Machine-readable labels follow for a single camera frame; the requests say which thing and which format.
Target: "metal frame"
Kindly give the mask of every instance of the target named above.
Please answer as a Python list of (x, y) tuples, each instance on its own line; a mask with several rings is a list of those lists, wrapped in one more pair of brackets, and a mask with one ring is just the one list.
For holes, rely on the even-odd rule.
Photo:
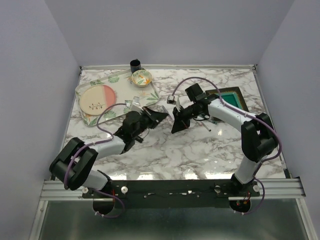
[[(265, 97), (261, 91), (261, 86), (257, 77), (256, 65), (168, 65), (168, 64), (144, 64), (146, 69), (248, 69), (252, 70), (262, 103), (265, 107), (266, 112), (270, 116)], [(82, 70), (116, 70), (116, 69), (128, 69), (129, 66), (126, 65), (106, 65), (106, 66), (81, 66), (79, 73), (79, 80), (82, 75)], [(69, 121), (72, 114), (72, 108), (70, 110)], [(68, 130), (68, 123), (66, 125), (64, 138), (66, 137)], [(282, 167), (287, 169), (284, 157), (281, 154), (280, 160)], [(314, 229), (313, 223), (311, 221), (306, 202), (303, 199), (305, 197), (305, 192), (303, 186), (299, 179), (261, 179), (262, 183), (266, 189), (266, 199), (296, 199), (299, 212), (306, 229), (308, 238), (310, 240), (318, 240), (316, 231)], [(229, 200), (241, 200), (243, 198), (230, 197)], [(112, 201), (110, 198), (99, 198), (100, 201)], [(33, 221), (32, 229), (30, 232), (29, 240), (38, 240), (41, 234), (41, 229), (45, 219), (46, 210), (48, 207), (48, 201), (93, 201), (93, 199), (82, 198), (82, 188), (70, 191), (65, 190), (63, 184), (59, 181), (44, 181), (41, 196), (39, 199), (38, 208)]]
[[(182, 64), (143, 64), (145, 69), (249, 69), (255, 70), (254, 65), (182, 65)], [(81, 66), (82, 70), (115, 70), (129, 69), (128, 64), (105, 66)]]
[[(304, 188), (298, 178), (266, 178), (260, 179), (260, 181), (262, 181), (265, 188), (265, 199), (301, 199), (305, 197)], [(262, 198), (262, 187), (260, 183), (258, 185), (260, 186), (260, 196), (253, 196), (251, 199)], [(111, 198), (82, 198), (82, 189), (83, 187), (75, 191), (65, 190), (64, 184), (60, 181), (45, 181), (40, 201), (111, 201)], [(243, 196), (229, 197), (229, 200), (243, 199)]]
[[(82, 68), (80, 67), (79, 78), (78, 78), (78, 82), (77, 82), (78, 85), (80, 83), (81, 75), (82, 75)], [(72, 100), (73, 104), (71, 106), (70, 113), (69, 113), (69, 116), (68, 116), (68, 121), (67, 121), (66, 126), (65, 126), (65, 130), (64, 130), (64, 134), (63, 134), (63, 139), (62, 139), (62, 142), (61, 142), (60, 150), (62, 150), (62, 148), (64, 147), (64, 141), (65, 141), (65, 138), (66, 138), (66, 135), (67, 135), (67, 132), (68, 132), (69, 122), (70, 122), (70, 118), (71, 118), (71, 115), (72, 115), (72, 110), (74, 108), (75, 99), (76, 99), (76, 95), (73, 96), (73, 100)], [(38, 240), (39, 239), (40, 233), (41, 233), (41, 228), (42, 228), (42, 225), (43, 225), (44, 220), (45, 220), (47, 207), (48, 207), (48, 201), (40, 199), (39, 203), (38, 203), (38, 207), (36, 209), (35, 217), (34, 217), (34, 220), (33, 220), (32, 228), (31, 228), (31, 232), (30, 232), (30, 236), (29, 236), (29, 240)]]

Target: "bowl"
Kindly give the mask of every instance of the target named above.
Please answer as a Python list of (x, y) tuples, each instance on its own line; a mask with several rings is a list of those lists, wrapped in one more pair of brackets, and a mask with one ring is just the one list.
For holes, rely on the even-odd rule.
[(131, 75), (131, 81), (140, 88), (148, 86), (152, 80), (152, 75), (147, 70), (138, 70)]

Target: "floral tray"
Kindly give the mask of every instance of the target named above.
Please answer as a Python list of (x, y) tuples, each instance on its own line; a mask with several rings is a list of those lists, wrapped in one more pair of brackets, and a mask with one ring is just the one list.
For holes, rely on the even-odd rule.
[[(140, 98), (141, 106), (150, 106), (159, 101), (159, 94), (152, 82), (146, 87), (138, 87), (132, 83), (131, 75), (132, 74), (130, 70), (125, 70), (77, 86), (75, 89), (75, 96), (78, 106), (81, 95), (91, 86), (99, 84), (107, 85), (113, 89), (116, 95), (116, 103), (132, 101), (134, 97)], [(97, 125), (99, 116), (86, 114), (81, 110), (80, 106), (79, 109), (85, 125), (88, 127)], [(128, 107), (116, 106), (106, 112), (101, 118), (100, 122), (103, 123), (105, 121), (117, 118), (126, 114), (128, 111)]]

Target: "gray wall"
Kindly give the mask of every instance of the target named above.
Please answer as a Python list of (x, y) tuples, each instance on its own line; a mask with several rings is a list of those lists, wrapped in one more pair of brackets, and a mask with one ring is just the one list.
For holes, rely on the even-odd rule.
[(45, 0), (80, 65), (256, 64), (293, 0)]
[(320, 1), (296, 0), (258, 65), (289, 170), (320, 236)]
[[(252, 207), (258, 203), (253, 200)], [(231, 208), (149, 208), (127, 209), (125, 216), (109, 221), (95, 216), (89, 201), (48, 206), (40, 240), (308, 239), (294, 199), (266, 199), (246, 216)]]
[(0, 239), (28, 239), (79, 68), (43, 0), (0, 7)]

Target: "white marble countertop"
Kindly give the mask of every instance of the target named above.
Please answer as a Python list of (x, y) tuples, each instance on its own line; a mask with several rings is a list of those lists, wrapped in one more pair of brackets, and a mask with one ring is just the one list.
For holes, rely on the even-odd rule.
[[(121, 70), (83, 70), (80, 84), (97, 80)], [(153, 75), (160, 101), (151, 109), (163, 112), (164, 105), (172, 114), (173, 105), (166, 103), (177, 84), (188, 77), (204, 77), (212, 80), (219, 88), (239, 87), (250, 112), (259, 114), (264, 106), (254, 74), (249, 69), (148, 69)], [(213, 89), (204, 81), (190, 80), (176, 92), (181, 105), (190, 101), (185, 89), (199, 83), (203, 90)], [(115, 132), (123, 117), (101, 124)], [(95, 162), (93, 169), (101, 170), (114, 180), (183, 180), (183, 179), (229, 179), (240, 165), (243, 153), (240, 133), (226, 123), (217, 125), (205, 122), (212, 130), (191, 122), (189, 129), (171, 134), (172, 121), (167, 117), (159, 126), (150, 130), (143, 143), (136, 142), (133, 148), (121, 155), (112, 155)], [(64, 143), (78, 137), (85, 142), (98, 141), (106, 133), (96, 127), (87, 127), (82, 122), (77, 103), (74, 103)], [(257, 173), (258, 178), (284, 178), (279, 158), (264, 163)]]

